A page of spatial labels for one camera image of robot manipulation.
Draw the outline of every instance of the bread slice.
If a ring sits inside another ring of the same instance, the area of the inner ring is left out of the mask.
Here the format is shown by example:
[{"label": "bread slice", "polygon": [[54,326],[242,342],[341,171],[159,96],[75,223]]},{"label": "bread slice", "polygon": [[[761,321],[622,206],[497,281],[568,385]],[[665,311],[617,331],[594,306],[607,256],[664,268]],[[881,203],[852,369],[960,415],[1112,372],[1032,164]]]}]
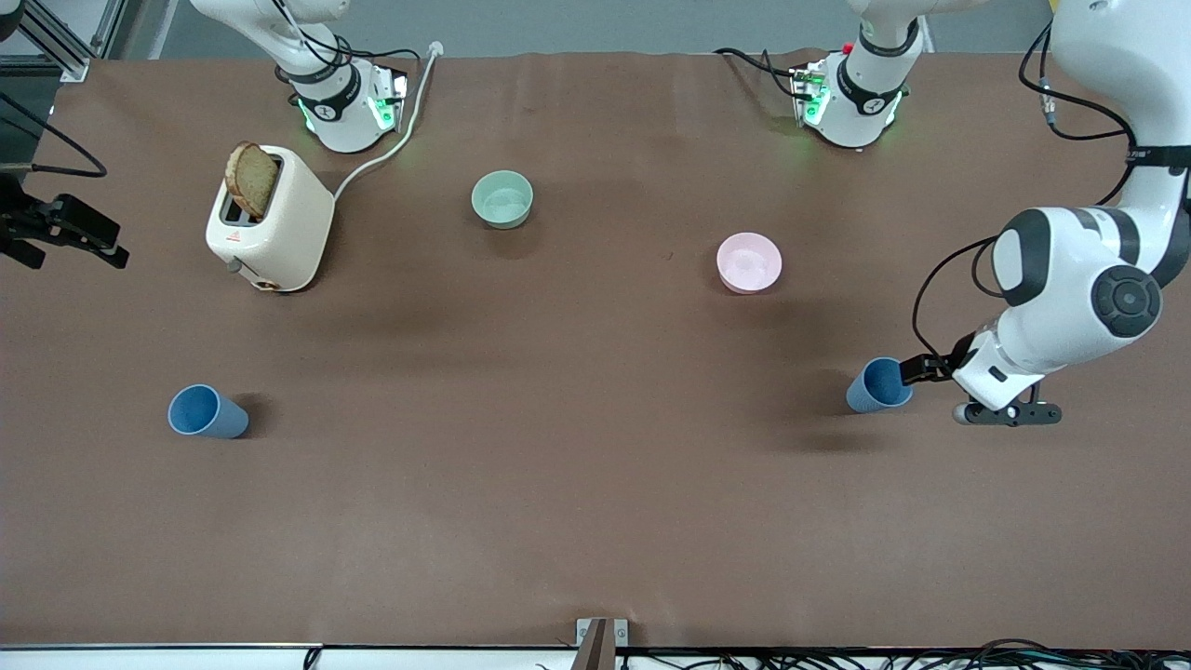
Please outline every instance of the bread slice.
[{"label": "bread slice", "polygon": [[278,181],[278,164],[258,144],[241,142],[227,157],[224,170],[227,192],[249,215],[264,218],[269,195]]}]

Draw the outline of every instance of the plastic cup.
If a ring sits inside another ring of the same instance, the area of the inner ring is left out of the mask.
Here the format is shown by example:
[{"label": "plastic cup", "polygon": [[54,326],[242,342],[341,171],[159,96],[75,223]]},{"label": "plastic cup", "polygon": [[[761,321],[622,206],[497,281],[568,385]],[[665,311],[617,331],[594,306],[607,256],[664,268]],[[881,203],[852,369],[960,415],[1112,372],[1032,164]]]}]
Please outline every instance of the plastic cup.
[{"label": "plastic cup", "polygon": [[206,384],[179,392],[168,417],[169,427],[179,436],[231,440],[248,431],[248,413]]},{"label": "plastic cup", "polygon": [[898,408],[910,402],[911,397],[913,389],[902,384],[902,364],[888,357],[865,364],[848,387],[848,407],[859,414]]}]

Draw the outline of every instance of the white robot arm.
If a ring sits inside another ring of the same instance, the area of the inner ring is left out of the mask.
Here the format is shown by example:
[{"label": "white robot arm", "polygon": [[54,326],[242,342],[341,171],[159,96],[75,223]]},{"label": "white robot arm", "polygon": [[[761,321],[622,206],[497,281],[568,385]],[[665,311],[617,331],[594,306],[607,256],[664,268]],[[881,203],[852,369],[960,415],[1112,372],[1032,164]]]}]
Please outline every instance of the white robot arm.
[{"label": "white robot arm", "polygon": [[[1079,83],[1116,101],[1136,142],[1133,169],[1116,207],[1030,208],[1000,232],[992,262],[1009,307],[961,340],[941,362],[944,374],[935,370],[930,380],[950,372],[972,397],[956,408],[956,420],[1017,426],[1035,407],[1018,402],[1024,392],[1135,343],[1161,315],[1161,289],[1191,251],[1187,25],[1185,0],[1060,5],[1054,57]],[[923,364],[933,357],[903,363],[903,382],[929,378]]]},{"label": "white robot arm", "polygon": [[350,0],[191,0],[263,49],[298,92],[306,125],[332,151],[372,146],[400,118],[404,77],[347,55],[323,21],[341,18]]},{"label": "white robot arm", "polygon": [[986,0],[848,0],[860,15],[850,52],[834,52],[796,76],[794,113],[840,146],[873,143],[893,123],[905,77],[922,54],[919,17],[958,12]]}]

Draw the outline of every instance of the black cable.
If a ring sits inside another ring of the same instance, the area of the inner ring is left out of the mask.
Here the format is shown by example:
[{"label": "black cable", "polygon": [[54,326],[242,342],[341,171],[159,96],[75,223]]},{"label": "black cable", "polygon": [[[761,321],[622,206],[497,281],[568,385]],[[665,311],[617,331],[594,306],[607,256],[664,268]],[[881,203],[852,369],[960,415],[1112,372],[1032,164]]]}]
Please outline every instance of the black cable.
[{"label": "black cable", "polygon": [[[1124,117],[1122,117],[1121,114],[1114,112],[1112,109],[1105,107],[1104,105],[1100,105],[1099,102],[1093,102],[1091,100],[1085,100],[1083,98],[1079,98],[1079,96],[1075,96],[1075,95],[1071,95],[1068,93],[1061,93],[1061,92],[1055,90],[1053,88],[1043,88],[1042,86],[1040,86],[1040,84],[1030,81],[1029,77],[1025,76],[1025,68],[1029,65],[1030,60],[1034,57],[1034,51],[1036,51],[1039,49],[1039,44],[1041,44],[1043,40],[1046,40],[1046,38],[1049,35],[1050,35],[1050,24],[1047,24],[1047,26],[1045,29],[1042,29],[1042,32],[1039,33],[1037,38],[1034,39],[1034,43],[1030,44],[1030,48],[1025,51],[1025,56],[1022,57],[1022,63],[1017,68],[1017,80],[1019,82],[1022,82],[1023,86],[1025,86],[1030,90],[1037,93],[1039,95],[1049,95],[1050,98],[1054,98],[1055,100],[1062,100],[1065,102],[1071,102],[1073,105],[1079,105],[1080,107],[1086,107],[1086,108],[1092,109],[1095,112],[1099,112],[1100,114],[1108,117],[1109,119],[1111,119],[1112,121],[1115,121],[1117,125],[1121,126],[1121,133],[1123,133],[1125,137],[1129,138],[1129,146],[1130,148],[1131,146],[1136,146],[1137,145],[1137,137],[1133,132],[1133,126],[1130,126],[1129,121],[1127,121],[1124,119]],[[1112,189],[1109,190],[1109,194],[1105,195],[1105,196],[1103,196],[1103,198],[1100,198],[1099,201],[1097,201],[1096,203],[1097,205],[1103,205],[1103,203],[1106,203],[1112,198],[1115,198],[1117,195],[1117,193],[1121,192],[1121,188],[1124,187],[1125,181],[1129,180],[1129,176],[1131,174],[1133,174],[1133,164],[1128,163],[1128,164],[1125,164],[1124,173],[1121,175],[1121,179],[1118,179],[1117,182],[1116,182],[1116,184],[1112,187]]]},{"label": "black cable", "polygon": [[5,125],[8,125],[8,126],[12,126],[12,127],[14,127],[14,129],[24,132],[25,134],[32,137],[35,140],[38,140],[38,139],[42,138],[39,134],[37,134],[32,130],[29,130],[27,127],[20,125],[19,123],[17,123],[17,121],[14,121],[12,119],[0,118],[0,123],[2,123]]},{"label": "black cable", "polygon": [[[289,17],[286,17],[286,2],[285,2],[285,0],[273,0],[273,6],[276,7],[279,12],[281,12],[281,15],[285,17],[286,21],[288,23],[289,21]],[[341,38],[338,36],[336,36],[336,38],[335,38],[336,45],[332,46],[330,44],[324,44],[319,39],[316,39],[308,32],[306,32],[305,30],[303,30],[301,26],[293,26],[293,27],[297,27],[298,32],[301,33],[301,36],[305,38],[304,43],[306,44],[306,49],[311,54],[313,54],[314,57],[318,58],[319,62],[323,63],[324,65],[335,67],[335,65],[342,64],[342,63],[330,62],[326,58],[324,58],[323,55],[319,54],[317,49],[314,49],[313,46],[310,45],[311,42],[313,42],[314,44],[318,44],[323,49],[329,49],[332,54],[336,54],[337,56],[344,56],[344,57],[347,57],[348,61],[350,61],[353,57],[357,57],[357,58],[379,58],[379,57],[382,57],[382,56],[393,56],[393,55],[397,55],[397,54],[410,54],[411,56],[413,56],[414,58],[417,58],[417,61],[419,63],[422,62],[422,55],[418,54],[417,51],[414,51],[413,49],[391,49],[388,51],[364,51],[364,50],[361,50],[361,49],[353,49],[350,44],[347,44],[345,39]],[[345,48],[341,46],[341,44],[347,44],[347,46]]]},{"label": "black cable", "polygon": [[81,144],[79,144],[74,139],[70,139],[69,137],[67,137],[64,132],[62,132],[61,130],[58,130],[58,129],[54,127],[52,125],[50,125],[49,121],[42,120],[40,117],[38,117],[33,112],[26,109],[20,102],[13,100],[12,98],[8,96],[7,93],[5,93],[2,90],[0,90],[0,100],[4,100],[5,102],[7,102],[10,106],[12,106],[12,108],[14,108],[18,112],[20,112],[21,115],[24,115],[29,120],[36,123],[37,125],[42,126],[43,129],[45,129],[45,130],[48,130],[50,132],[52,132],[58,139],[66,142],[75,151],[79,151],[79,154],[81,154],[82,157],[87,158],[87,161],[91,162],[91,164],[95,165],[95,169],[89,170],[89,169],[64,168],[64,167],[57,167],[57,165],[43,165],[43,164],[38,164],[38,163],[32,163],[32,167],[30,168],[31,171],[49,171],[49,173],[54,173],[54,174],[66,174],[66,175],[70,175],[70,176],[89,176],[89,177],[93,177],[93,179],[98,179],[100,176],[107,176],[107,168],[104,165],[104,163],[99,162],[99,158],[96,158],[95,156],[91,155],[91,151],[88,151],[87,149],[83,149]]},{"label": "black cable", "polygon": [[723,49],[716,49],[715,51],[712,51],[712,54],[716,54],[717,56],[736,56],[737,58],[744,61],[746,63],[753,65],[754,68],[756,68],[759,70],[765,70],[765,71],[767,71],[769,74],[778,74],[778,75],[782,75],[782,76],[790,76],[790,71],[788,70],[775,70],[773,68],[773,64],[766,65],[761,61],[757,61],[756,58],[754,58],[753,56],[749,56],[748,54],[746,54],[744,51],[741,51],[740,49],[732,49],[730,46],[724,46]]},{"label": "black cable", "polygon": [[[1046,27],[1046,38],[1042,40],[1042,50],[1039,54],[1039,83],[1040,84],[1043,81],[1047,81],[1046,61],[1047,61],[1047,55],[1049,52],[1050,52],[1050,26],[1048,25]],[[1062,130],[1060,130],[1059,126],[1058,126],[1058,124],[1055,124],[1050,119],[1047,119],[1047,124],[1046,125],[1047,125],[1047,127],[1050,129],[1050,132],[1055,133],[1058,137],[1061,137],[1064,139],[1071,139],[1073,142],[1089,142],[1089,140],[1092,140],[1092,139],[1106,139],[1109,137],[1120,137],[1120,136],[1124,134],[1124,129],[1110,130],[1108,132],[1097,132],[1095,134],[1068,134],[1068,133],[1064,132]]]},{"label": "black cable", "polygon": [[[962,246],[956,251],[952,251],[946,258],[939,261],[939,264],[936,264],[935,268],[930,270],[930,274],[928,274],[927,278],[923,280],[922,287],[918,288],[918,294],[915,295],[913,298],[913,311],[910,312],[910,327],[913,330],[913,337],[917,338],[919,343],[922,343],[923,347],[927,347],[927,351],[930,352],[930,356],[935,357],[935,361],[939,362],[939,365],[942,367],[943,372],[948,377],[952,376],[952,367],[947,365],[947,362],[943,361],[943,357],[939,355],[939,351],[935,350],[935,347],[933,347],[930,343],[927,342],[927,339],[922,334],[922,330],[918,328],[918,309],[922,307],[922,296],[927,293],[927,287],[930,286],[930,282],[935,278],[935,275],[937,275],[940,270],[947,267],[947,263],[962,256],[964,253],[971,251],[972,249],[975,249],[977,246],[980,246],[983,244],[991,244],[992,242],[996,240],[997,236],[994,234],[992,237],[985,237],[984,239],[978,239],[975,242],[972,242],[971,244],[967,244],[966,246]],[[941,664],[940,663],[928,664],[925,668],[919,668],[918,670],[930,670],[931,668],[935,668],[937,665]]]},{"label": "black cable", "polygon": [[[806,93],[794,93],[794,90],[792,88],[786,88],[781,83],[781,80],[778,79],[778,73],[773,68],[773,63],[769,61],[769,51],[768,51],[768,49],[763,49],[761,51],[761,58],[765,60],[765,65],[766,65],[766,68],[768,68],[769,76],[773,77],[773,83],[774,83],[774,86],[778,87],[778,89],[780,89],[786,95],[790,95],[794,100],[805,100],[805,101],[813,100],[813,98],[811,95],[809,95]],[[786,77],[792,79],[788,71],[786,73]]]},{"label": "black cable", "polygon": [[[762,49],[761,50],[761,60],[760,61],[753,58],[752,56],[749,56],[748,54],[746,54],[746,52],[743,52],[743,51],[741,51],[738,49],[731,49],[731,48],[727,48],[727,46],[723,48],[723,49],[716,49],[713,51],[713,54],[716,54],[718,56],[736,56],[737,58],[741,58],[742,61],[744,61],[746,63],[753,65],[754,68],[756,68],[756,69],[759,69],[761,71],[769,73],[769,76],[773,77],[773,83],[778,87],[779,90],[781,90],[786,95],[788,95],[788,96],[791,96],[791,98],[793,98],[796,100],[811,100],[810,95],[807,95],[805,93],[794,93],[794,90],[792,88],[788,88],[788,87],[786,87],[786,84],[781,83],[781,80],[778,79],[778,77],[779,76],[784,76],[786,79],[791,79],[791,74],[790,74],[790,69],[791,68],[778,69],[778,68],[773,67],[773,61],[769,60],[769,50],[768,49]],[[803,67],[805,64],[806,63],[802,63],[800,65],[794,65],[794,67],[796,68],[797,67]]]},{"label": "black cable", "polygon": [[1004,293],[999,290],[993,290],[992,288],[985,286],[984,281],[980,281],[980,275],[978,271],[980,268],[980,256],[983,256],[984,252],[989,250],[989,246],[993,245],[996,239],[989,242],[987,244],[981,244],[980,248],[975,250],[975,255],[972,256],[972,283],[975,283],[975,287],[979,288],[980,292],[984,293],[985,295],[992,298],[1004,298],[1005,296]]}]

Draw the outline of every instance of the power cord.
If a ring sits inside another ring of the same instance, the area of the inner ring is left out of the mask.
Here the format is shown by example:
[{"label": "power cord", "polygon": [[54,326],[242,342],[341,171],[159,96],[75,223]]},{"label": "power cord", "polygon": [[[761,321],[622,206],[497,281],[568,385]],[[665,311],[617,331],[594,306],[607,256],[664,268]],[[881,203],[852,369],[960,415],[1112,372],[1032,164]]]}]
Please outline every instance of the power cord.
[{"label": "power cord", "polygon": [[939,355],[939,350],[936,350],[934,346],[931,346],[930,343],[927,342],[927,338],[923,337],[922,330],[918,328],[918,311],[922,307],[922,296],[927,293],[927,288],[930,286],[930,282],[934,281],[935,275],[937,275],[944,267],[947,267],[947,263],[962,256],[964,253],[971,251],[972,249],[987,246],[996,240],[997,236],[993,234],[992,237],[985,237],[984,239],[978,239],[955,251],[952,251],[946,258],[939,261],[939,264],[936,264],[935,268],[930,270],[930,274],[927,275],[927,278],[922,281],[922,286],[918,287],[918,294],[915,295],[913,298],[913,309],[910,312],[910,327],[913,330],[913,337],[917,338],[918,343],[921,343],[922,346],[925,347],[928,352],[930,352],[930,356],[934,357],[936,362],[939,362],[940,368],[943,369],[943,372],[947,375],[947,377],[952,376],[950,365],[948,365],[947,362],[943,359],[943,357]]},{"label": "power cord", "polygon": [[972,256],[972,283],[975,283],[975,287],[979,288],[981,293],[989,295],[990,298],[1004,298],[1005,296],[1004,293],[999,290],[993,290],[992,288],[985,286],[984,281],[980,280],[980,274],[979,274],[980,256],[983,256],[984,252],[989,250],[989,246],[992,246],[994,243],[996,239],[989,242],[987,244],[981,244],[980,248],[975,250],[975,255]]},{"label": "power cord", "polygon": [[[1046,60],[1050,52],[1050,30],[1052,26],[1047,25],[1047,27],[1043,31],[1046,38],[1042,40],[1042,50],[1041,54],[1039,54],[1039,86],[1046,88],[1047,90],[1050,89],[1050,80],[1046,75]],[[1027,54],[1025,57],[1027,62],[1029,61],[1029,57],[1030,57],[1029,54]],[[1052,96],[1050,95],[1042,96],[1042,112],[1043,114],[1046,114],[1047,127],[1050,129],[1050,132],[1054,132],[1056,136],[1064,139],[1071,139],[1074,142],[1087,142],[1091,139],[1106,139],[1109,137],[1120,137],[1124,134],[1123,127],[1120,127],[1117,130],[1110,130],[1108,132],[1097,132],[1095,134],[1068,134],[1059,129],[1058,112],[1054,108],[1054,101],[1048,100],[1049,98]]]},{"label": "power cord", "polygon": [[413,125],[414,123],[417,123],[418,114],[422,112],[422,100],[426,92],[426,83],[430,81],[430,73],[435,67],[435,61],[437,61],[438,57],[442,56],[442,54],[443,54],[442,43],[432,42],[430,44],[430,60],[426,62],[425,71],[422,73],[422,81],[418,82],[418,93],[413,101],[413,113],[410,114],[410,123],[405,127],[405,134],[401,136],[401,139],[397,144],[394,144],[392,149],[385,151],[384,155],[380,155],[370,161],[366,161],[361,163],[360,167],[351,170],[351,173],[349,173],[348,176],[343,179],[343,182],[339,183],[339,187],[335,189],[335,200],[339,199],[339,195],[343,194],[343,189],[347,188],[349,183],[351,183],[351,180],[360,176],[364,170],[372,168],[373,165],[380,164],[392,158],[394,155],[397,155],[398,151],[401,150],[401,146],[405,146],[406,142],[410,140],[410,136],[413,134]]},{"label": "power cord", "polygon": [[792,65],[791,68],[786,68],[786,69],[778,69],[778,68],[773,67],[773,61],[769,58],[769,50],[768,49],[762,49],[761,50],[761,60],[760,61],[757,61],[756,58],[749,56],[748,54],[746,54],[746,52],[743,52],[743,51],[741,51],[738,49],[731,49],[729,46],[725,46],[723,49],[716,49],[713,51],[713,54],[716,54],[717,56],[736,56],[737,58],[744,61],[746,63],[753,65],[754,68],[756,68],[756,69],[759,69],[761,71],[769,73],[769,76],[773,77],[774,86],[777,86],[779,90],[781,90],[782,93],[785,93],[790,98],[793,98],[796,100],[811,100],[812,99],[811,95],[807,95],[805,93],[796,93],[793,90],[793,88],[790,88],[790,87],[785,86],[784,83],[781,83],[781,80],[778,79],[778,77],[791,79],[790,70],[794,69],[794,68],[804,67],[804,65],[806,65],[806,63],[802,63],[802,64],[798,64],[798,65]]},{"label": "power cord", "polygon": [[[52,125],[50,125],[50,123],[48,120],[43,120],[40,117],[38,117],[37,114],[35,114],[33,112],[26,109],[20,102],[13,100],[12,98],[8,96],[7,93],[5,93],[2,90],[0,90],[0,100],[4,100],[5,102],[7,102],[12,108],[14,108],[18,112],[20,112],[20,114],[24,115],[25,118],[27,118],[29,120],[31,120],[31,121],[36,123],[37,125],[42,126],[44,130],[48,130],[49,132],[54,133],[58,139],[66,142],[75,151],[79,151],[79,154],[82,155],[82,157],[87,158],[87,162],[89,162],[92,165],[95,167],[95,169],[77,169],[77,168],[64,168],[64,167],[58,167],[58,165],[43,165],[43,164],[39,164],[39,163],[29,163],[29,170],[30,171],[48,171],[48,173],[52,173],[52,174],[66,174],[66,175],[69,175],[69,176],[88,176],[88,177],[92,177],[92,179],[98,179],[100,176],[107,176],[107,168],[104,165],[104,163],[99,162],[99,158],[96,158],[95,156],[93,156],[91,154],[91,151],[88,151],[87,149],[83,149],[81,144],[79,144],[74,139],[67,137],[67,134],[64,132],[62,132],[61,130],[58,130],[58,129],[54,127]],[[27,129],[25,129],[24,126],[19,126],[19,125],[17,125],[15,123],[12,123],[12,121],[8,121],[8,123],[11,125],[20,127],[21,130],[26,130],[27,131]]]},{"label": "power cord", "polygon": [[[1039,45],[1042,44],[1043,42],[1047,42],[1047,44],[1049,44],[1050,27],[1052,27],[1052,24],[1047,24],[1046,27],[1042,29],[1042,32],[1039,33],[1037,38],[1034,39],[1034,43],[1030,44],[1030,48],[1025,51],[1025,56],[1022,57],[1022,63],[1017,68],[1017,80],[1021,81],[1023,86],[1025,86],[1030,90],[1034,90],[1035,93],[1037,93],[1039,95],[1042,96],[1042,111],[1047,115],[1047,125],[1050,126],[1052,132],[1055,132],[1056,134],[1059,134],[1059,137],[1064,137],[1065,139],[1077,139],[1077,140],[1104,139],[1105,137],[1116,137],[1117,134],[1124,134],[1125,137],[1129,138],[1129,146],[1136,146],[1137,145],[1137,137],[1133,132],[1133,126],[1130,126],[1129,121],[1127,121],[1124,119],[1124,117],[1122,117],[1121,114],[1114,112],[1112,109],[1105,107],[1104,105],[1100,105],[1099,102],[1093,102],[1091,100],[1086,100],[1086,99],[1079,98],[1077,95],[1071,95],[1068,93],[1061,93],[1059,90],[1055,90],[1055,89],[1050,88],[1050,86],[1049,86],[1048,82],[1035,83],[1035,82],[1030,81],[1029,77],[1025,76],[1025,69],[1029,65],[1030,60],[1033,60],[1034,52],[1037,51]],[[1043,54],[1043,60],[1040,61],[1040,68],[1045,67],[1045,64],[1042,64],[1042,63],[1046,62],[1045,61],[1045,58],[1046,58],[1046,51],[1043,50],[1042,54]],[[1087,136],[1072,136],[1072,134],[1067,134],[1067,133],[1060,131],[1058,129],[1058,126],[1054,124],[1054,121],[1056,119],[1055,119],[1055,115],[1054,115],[1055,112],[1052,108],[1053,105],[1054,105],[1053,100],[1050,100],[1052,98],[1055,99],[1055,100],[1062,100],[1065,102],[1071,102],[1073,105],[1079,105],[1080,107],[1086,107],[1086,108],[1092,109],[1095,112],[1099,112],[1100,114],[1108,117],[1114,123],[1116,123],[1117,125],[1120,125],[1121,130],[1120,130],[1120,132],[1112,131],[1111,133],[1104,133],[1104,132],[1102,132],[1102,133],[1087,134]],[[1124,171],[1121,174],[1121,179],[1118,179],[1117,182],[1116,182],[1116,184],[1112,187],[1112,189],[1109,190],[1109,194],[1105,195],[1105,196],[1103,196],[1103,198],[1100,198],[1099,201],[1097,201],[1096,203],[1097,205],[1104,205],[1109,200],[1111,200],[1112,198],[1115,198],[1117,195],[1117,193],[1121,192],[1121,188],[1124,187],[1125,181],[1129,180],[1129,176],[1131,174],[1133,174],[1133,164],[1127,164],[1125,168],[1124,168]]]},{"label": "power cord", "polygon": [[293,13],[289,12],[289,7],[286,6],[285,0],[273,0],[273,6],[276,7],[279,12],[281,12],[281,15],[285,17],[286,21],[289,24],[289,27],[294,29],[294,31],[297,31],[298,35],[301,36],[303,43],[305,44],[306,49],[311,54],[313,54],[314,57],[318,58],[319,62],[322,62],[324,65],[337,65],[337,64],[342,64],[342,63],[336,62],[336,61],[338,61],[338,58],[332,58],[332,61],[328,61],[326,58],[324,58],[323,55],[319,54],[317,49],[314,49],[313,46],[311,46],[311,44],[310,44],[311,42],[313,42],[314,44],[318,44],[323,49],[330,50],[336,56],[344,56],[344,57],[347,57],[349,62],[350,62],[350,60],[353,57],[357,57],[357,58],[379,58],[379,57],[382,57],[382,56],[394,56],[397,54],[409,54],[409,55],[413,56],[414,58],[417,58],[417,61],[419,63],[422,62],[422,55],[418,54],[417,51],[414,51],[413,49],[389,49],[387,51],[364,51],[364,50],[361,50],[361,49],[353,49],[351,45],[348,44],[348,40],[343,39],[339,36],[335,37],[336,45],[332,46],[330,44],[325,44],[325,43],[316,39],[308,32],[306,32],[305,30],[301,29],[301,26],[298,24],[298,20],[294,19]]},{"label": "power cord", "polygon": [[27,134],[29,137],[32,137],[35,142],[37,142],[37,140],[39,140],[42,138],[39,134],[37,134],[32,130],[29,130],[27,127],[20,125],[19,123],[17,123],[17,121],[14,121],[12,119],[0,118],[0,123],[5,124],[5,125],[7,125],[7,126],[10,126],[10,127],[12,127],[14,130],[19,130],[20,132],[23,132],[24,134]]}]

